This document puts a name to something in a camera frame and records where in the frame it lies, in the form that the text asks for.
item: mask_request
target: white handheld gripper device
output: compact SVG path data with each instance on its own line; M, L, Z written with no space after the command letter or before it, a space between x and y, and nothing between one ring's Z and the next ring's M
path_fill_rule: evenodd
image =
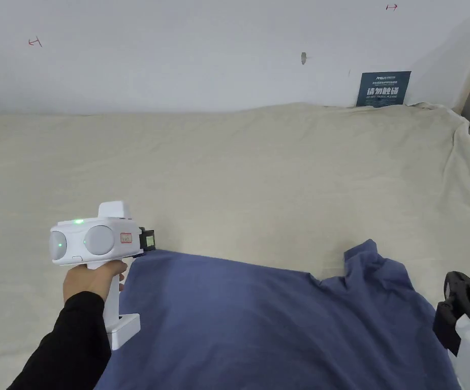
M146 242L142 242L144 234L144 228L132 220L125 202L104 202L97 218L62 221L53 226L49 247L55 264L87 264L96 269L105 262L147 251ZM103 319L112 350L141 330L139 314L119 316L119 275L112 279Z

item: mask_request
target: red label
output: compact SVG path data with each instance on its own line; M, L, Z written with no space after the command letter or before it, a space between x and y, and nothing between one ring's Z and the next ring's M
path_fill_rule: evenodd
M121 244L131 244L132 235L130 233L121 233Z

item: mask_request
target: black sleeve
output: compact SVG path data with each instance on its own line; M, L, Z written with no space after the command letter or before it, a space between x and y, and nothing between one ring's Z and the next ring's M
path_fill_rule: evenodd
M104 307L103 299L88 291L70 297L8 390L92 390L111 354Z

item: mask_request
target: black clamp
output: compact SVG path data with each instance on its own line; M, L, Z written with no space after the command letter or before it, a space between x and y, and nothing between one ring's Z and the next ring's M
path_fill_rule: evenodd
M139 235L140 249L143 253L134 255L132 257L139 257L144 255L146 252L155 251L155 234L153 231L147 231L144 227L140 227L141 234Z
M457 271L449 272L445 278L445 301L437 304L433 332L443 347L456 356L460 337L455 325L465 314L470 319L470 278Z

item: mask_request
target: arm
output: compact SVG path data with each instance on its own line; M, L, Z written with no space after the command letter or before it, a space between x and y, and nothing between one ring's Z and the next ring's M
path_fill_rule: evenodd
M126 270L123 262L108 262L90 270L69 270L63 290L65 306L51 333L28 359L8 390L91 390L110 359L103 309L114 275Z

